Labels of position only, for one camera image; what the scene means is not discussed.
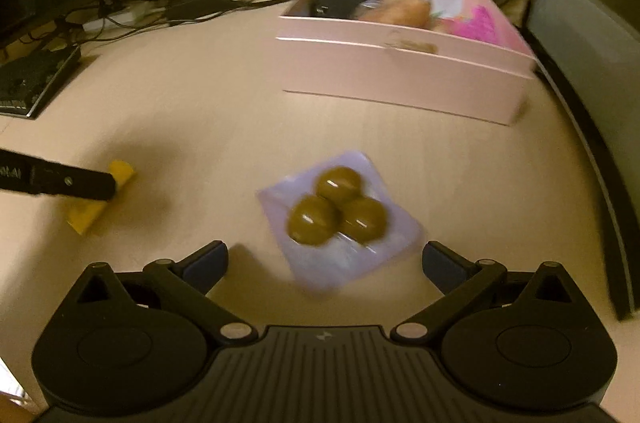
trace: wooden table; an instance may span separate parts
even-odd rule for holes
[[[278,9],[236,13],[93,47],[77,78],[36,121],[0,120],[0,146],[139,172],[85,237],[66,199],[0,194],[0,356],[42,401],[34,342],[90,262],[140,270],[222,239],[228,275],[210,293],[264,324],[382,324],[438,298],[420,255],[404,255],[335,294],[296,286],[255,193],[357,149],[428,237],[470,260],[532,271],[562,262],[601,316],[620,360],[604,408],[640,421],[640,325],[615,321],[607,298],[599,192],[577,136],[535,81],[512,127],[382,103],[282,92],[273,83]]]

